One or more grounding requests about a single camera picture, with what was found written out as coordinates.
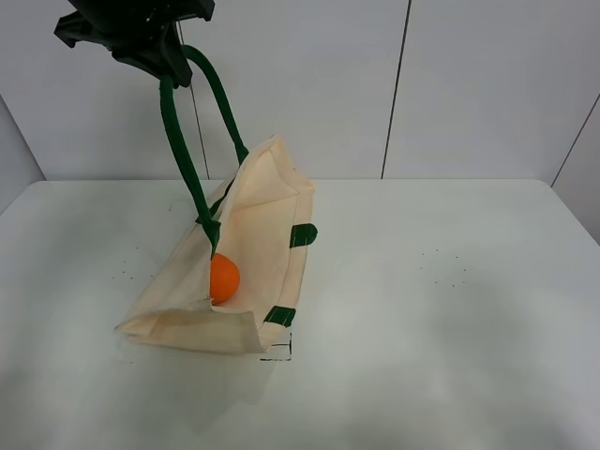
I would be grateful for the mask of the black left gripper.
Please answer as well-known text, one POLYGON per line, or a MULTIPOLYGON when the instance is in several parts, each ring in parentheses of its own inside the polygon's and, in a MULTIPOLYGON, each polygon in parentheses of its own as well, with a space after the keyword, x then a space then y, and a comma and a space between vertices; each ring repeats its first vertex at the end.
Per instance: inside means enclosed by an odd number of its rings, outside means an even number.
POLYGON ((192 70, 173 24, 212 19, 213 0, 73 1, 75 11, 61 17, 54 34, 69 48, 79 42, 106 47, 112 57, 176 86, 189 87, 192 70))

